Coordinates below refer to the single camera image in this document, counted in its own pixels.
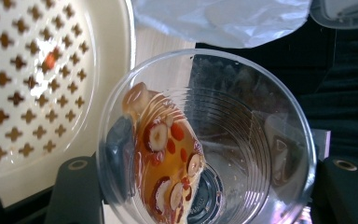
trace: white plastic bag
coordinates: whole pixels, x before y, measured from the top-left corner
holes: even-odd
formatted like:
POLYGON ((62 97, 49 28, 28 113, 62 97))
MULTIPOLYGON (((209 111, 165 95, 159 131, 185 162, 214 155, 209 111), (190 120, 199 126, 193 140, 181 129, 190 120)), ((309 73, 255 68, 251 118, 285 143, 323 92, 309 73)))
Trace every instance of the white plastic bag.
POLYGON ((253 48, 302 26, 310 0, 132 0, 136 22, 222 48, 253 48))

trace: clear plastic cup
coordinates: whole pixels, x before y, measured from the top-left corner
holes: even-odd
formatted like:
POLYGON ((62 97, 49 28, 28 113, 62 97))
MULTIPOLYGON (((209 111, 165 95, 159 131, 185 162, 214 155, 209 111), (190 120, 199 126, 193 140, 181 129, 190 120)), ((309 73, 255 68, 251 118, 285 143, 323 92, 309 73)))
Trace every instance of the clear plastic cup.
POLYGON ((154 223, 133 186, 131 121, 121 108, 124 94, 139 82, 170 98, 202 144, 207 167, 188 223, 291 223, 299 216, 310 198, 316 157, 295 97, 246 59, 184 49, 131 70, 103 110, 99 177, 122 223, 154 223))

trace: gray lid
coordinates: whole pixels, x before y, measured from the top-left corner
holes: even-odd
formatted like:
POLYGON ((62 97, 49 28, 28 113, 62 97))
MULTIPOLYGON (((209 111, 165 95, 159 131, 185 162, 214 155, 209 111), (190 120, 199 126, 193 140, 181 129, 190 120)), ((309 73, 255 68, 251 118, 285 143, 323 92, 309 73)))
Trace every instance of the gray lid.
POLYGON ((358 0, 313 0, 310 15, 328 28, 358 29, 358 0))

